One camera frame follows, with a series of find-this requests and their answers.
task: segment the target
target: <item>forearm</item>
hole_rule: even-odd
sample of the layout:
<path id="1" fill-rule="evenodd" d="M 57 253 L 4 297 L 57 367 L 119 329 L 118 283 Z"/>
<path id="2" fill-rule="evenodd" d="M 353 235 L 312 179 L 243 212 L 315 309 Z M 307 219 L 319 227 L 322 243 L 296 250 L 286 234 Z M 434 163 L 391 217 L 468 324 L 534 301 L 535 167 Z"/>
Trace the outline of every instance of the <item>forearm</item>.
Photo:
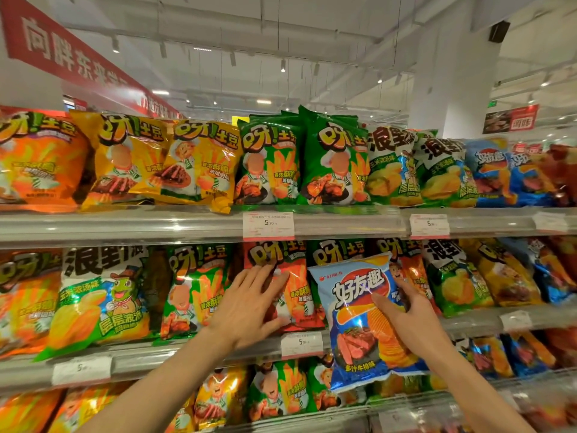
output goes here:
<path id="1" fill-rule="evenodd" d="M 232 343 L 203 328 L 159 368 L 136 382 L 86 423 L 79 433 L 162 432 L 230 352 Z"/>
<path id="2" fill-rule="evenodd" d="M 428 364 L 445 381 L 476 433 L 535 432 L 456 350 L 445 352 Z"/>

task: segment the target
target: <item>red banner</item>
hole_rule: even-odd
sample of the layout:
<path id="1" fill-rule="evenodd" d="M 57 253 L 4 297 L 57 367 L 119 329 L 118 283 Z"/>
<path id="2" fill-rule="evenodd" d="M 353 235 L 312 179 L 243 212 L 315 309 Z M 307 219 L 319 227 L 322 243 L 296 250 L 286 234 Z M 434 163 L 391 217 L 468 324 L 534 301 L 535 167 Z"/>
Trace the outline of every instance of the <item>red banner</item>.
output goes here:
<path id="1" fill-rule="evenodd" d="M 8 56 L 148 116 L 181 118 L 167 102 L 129 77 L 26 0 L 0 0 Z"/>
<path id="2" fill-rule="evenodd" d="M 484 134 L 532 130 L 537 120 L 539 105 L 509 109 L 508 111 L 491 112 L 485 116 Z"/>

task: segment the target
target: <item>human hand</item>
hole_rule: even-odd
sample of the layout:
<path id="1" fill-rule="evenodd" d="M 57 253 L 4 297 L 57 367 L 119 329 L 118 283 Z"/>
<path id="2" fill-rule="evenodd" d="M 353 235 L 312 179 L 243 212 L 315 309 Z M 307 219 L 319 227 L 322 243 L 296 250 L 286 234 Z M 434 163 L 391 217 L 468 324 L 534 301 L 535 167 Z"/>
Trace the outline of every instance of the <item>human hand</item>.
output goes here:
<path id="1" fill-rule="evenodd" d="M 209 328 L 232 344 L 232 349 L 244 348 L 259 342 L 290 323 L 288 318 L 264 321 L 264 315 L 285 289 L 289 273 L 277 276 L 263 290 L 276 262 L 244 269 L 227 289 L 214 312 Z"/>
<path id="2" fill-rule="evenodd" d="M 377 293 L 371 295 L 373 302 L 391 322 L 407 348 L 424 359 L 429 368 L 435 369 L 439 361 L 442 363 L 446 356 L 453 355 L 456 350 L 429 299 L 401 277 L 395 278 L 395 282 L 411 303 L 408 312 L 404 313 L 399 306 Z"/>

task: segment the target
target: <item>white pillar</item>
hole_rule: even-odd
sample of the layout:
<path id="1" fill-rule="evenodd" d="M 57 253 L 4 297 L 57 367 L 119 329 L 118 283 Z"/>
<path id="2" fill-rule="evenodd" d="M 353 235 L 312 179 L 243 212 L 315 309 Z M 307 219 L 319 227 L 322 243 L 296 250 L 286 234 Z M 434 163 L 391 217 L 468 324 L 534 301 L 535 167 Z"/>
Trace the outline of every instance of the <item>white pillar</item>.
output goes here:
<path id="1" fill-rule="evenodd" d="M 27 1 L 51 15 L 48 0 Z M 61 80 L 21 60 L 8 58 L 4 29 L 1 26 L 0 41 L 0 104 L 64 111 Z"/>
<path id="2" fill-rule="evenodd" d="M 419 43 L 408 127 L 438 137 L 477 138 L 490 101 L 500 44 L 471 32 L 474 0 L 459 0 L 428 22 Z"/>

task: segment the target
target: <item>price tag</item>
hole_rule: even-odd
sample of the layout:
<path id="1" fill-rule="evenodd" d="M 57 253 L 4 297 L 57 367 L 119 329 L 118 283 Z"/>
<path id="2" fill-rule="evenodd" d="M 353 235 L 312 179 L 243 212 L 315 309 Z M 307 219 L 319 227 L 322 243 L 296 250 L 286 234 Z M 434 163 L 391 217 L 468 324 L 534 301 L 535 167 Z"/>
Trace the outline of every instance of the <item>price tag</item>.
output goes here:
<path id="1" fill-rule="evenodd" d="M 110 379 L 112 357 L 74 358 L 54 365 L 52 385 L 76 385 Z"/>
<path id="2" fill-rule="evenodd" d="M 505 400 L 506 403 L 509 406 L 513 407 L 517 412 L 521 411 L 521 409 L 519 408 L 519 405 L 517 404 L 517 402 L 515 401 L 515 398 L 513 397 L 513 393 L 511 393 L 510 390 L 500 390 L 499 395 L 501 395 L 503 400 Z"/>
<path id="3" fill-rule="evenodd" d="M 412 412 L 407 408 L 379 412 L 379 421 L 383 433 L 413 431 L 419 427 Z"/>
<path id="4" fill-rule="evenodd" d="M 533 327 L 531 316 L 529 313 L 523 310 L 507 313 L 506 315 L 501 315 L 500 317 L 501 321 L 503 322 L 504 333 L 508 333 L 510 331 L 530 330 Z"/>
<path id="5" fill-rule="evenodd" d="M 451 231 L 446 214 L 411 214 L 411 238 L 449 238 Z"/>
<path id="6" fill-rule="evenodd" d="M 557 232 L 566 234 L 569 231 L 564 213 L 539 211 L 533 215 L 535 228 L 540 232 Z"/>
<path id="7" fill-rule="evenodd" d="M 244 241 L 294 240 L 292 212 L 244 212 L 242 214 Z"/>
<path id="8" fill-rule="evenodd" d="M 288 358 L 322 356 L 324 346 L 320 331 L 285 334 L 280 340 L 280 355 L 283 360 Z"/>

